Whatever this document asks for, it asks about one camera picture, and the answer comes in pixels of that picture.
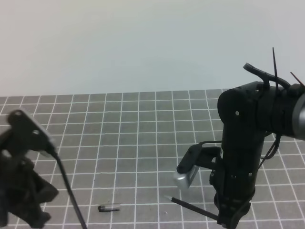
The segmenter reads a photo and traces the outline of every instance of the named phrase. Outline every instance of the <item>white backdrop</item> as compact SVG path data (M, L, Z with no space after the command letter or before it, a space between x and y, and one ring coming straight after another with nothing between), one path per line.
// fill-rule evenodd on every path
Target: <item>white backdrop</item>
M305 81L304 0L3 0L0 95L228 88L245 62Z

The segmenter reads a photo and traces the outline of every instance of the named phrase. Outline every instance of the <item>grid mat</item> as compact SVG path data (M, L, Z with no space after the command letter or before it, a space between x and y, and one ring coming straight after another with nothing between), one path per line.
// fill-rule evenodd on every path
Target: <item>grid mat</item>
M76 94L0 98L0 131L5 114L28 110L55 138L89 229L220 229L214 220L170 203L174 196L217 213L208 170L200 170L187 193L173 172L195 142L219 140L217 112L222 90ZM264 152L274 141L266 137ZM42 208L52 215L46 229L80 229L55 161L37 152L35 170L60 194ZM283 137L278 153L259 170L256 194L238 229L305 228L305 144ZM100 213L102 203L121 211ZM29 228L10 216L10 229Z

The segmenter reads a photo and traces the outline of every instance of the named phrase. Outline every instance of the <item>black pen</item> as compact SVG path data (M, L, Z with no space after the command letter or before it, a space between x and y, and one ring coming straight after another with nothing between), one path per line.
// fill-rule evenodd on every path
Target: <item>black pen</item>
M196 206L194 206L194 205L192 205L192 204L189 204L189 203L187 203L187 202L184 202L184 201L182 201L182 200L179 200L179 199L177 199L177 198L175 198L175 197L169 197L169 196L164 196L164 197L167 198L167 199L169 199L169 200L170 200L171 202L173 202L173 203L179 204L180 206L182 206L182 207L184 207L184 208L187 208L187 209L189 209L189 210L192 210L192 211L194 211L194 212L197 212L197 213L199 213L199 214L202 214L202 215L204 215L204 216L207 216L207 217L209 217L209 218L211 218L211 219L218 220L218 216L217 216L217 215L215 215L215 214L213 214L213 213L211 213L211 212L208 212L208 211L206 211L206 210L204 210L204 209L201 209L201 208L196 207Z

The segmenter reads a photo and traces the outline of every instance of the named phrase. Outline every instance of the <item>wire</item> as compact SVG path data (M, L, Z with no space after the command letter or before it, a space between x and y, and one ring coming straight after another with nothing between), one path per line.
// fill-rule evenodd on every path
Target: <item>wire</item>
M64 182L64 184L65 184L65 186L67 188L67 191L68 191L68 194L70 196L71 203L72 203L72 205L74 207L76 216L77 216L79 222L81 223L81 228L82 229L87 229L86 222L85 222L85 220L84 220L84 218L83 218L83 216L81 214L80 208L78 207L76 199L75 199L75 196L74 196L74 194L73 194L73 192L71 190L71 186L69 184L69 180L68 180L66 171L65 171L65 169L64 169L64 167L63 167L63 165L61 163L61 159L59 158L58 154L55 152L54 149L48 150L48 153L52 157L54 157L54 159L57 161L58 167L59 167L59 169L61 171L61 174L62 174L63 182Z
M204 141L204 142L200 142L199 144L200 145L203 145L203 144L208 144L208 143L221 143L221 141Z
M261 157L262 162L259 164L257 170L259 170L259 168L262 166L262 164L264 163L265 160L271 159L276 154L276 152L278 150L278 147L280 146L280 140L281 140L281 136L280 135L276 135L275 141L271 145L271 147L268 150L268 152L266 153L266 155L264 157Z

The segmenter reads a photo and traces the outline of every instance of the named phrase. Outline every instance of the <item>small cylinder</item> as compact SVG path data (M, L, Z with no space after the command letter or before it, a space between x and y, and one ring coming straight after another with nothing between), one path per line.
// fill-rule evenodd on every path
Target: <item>small cylinder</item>
M99 212L119 211L120 204L103 204L98 206Z

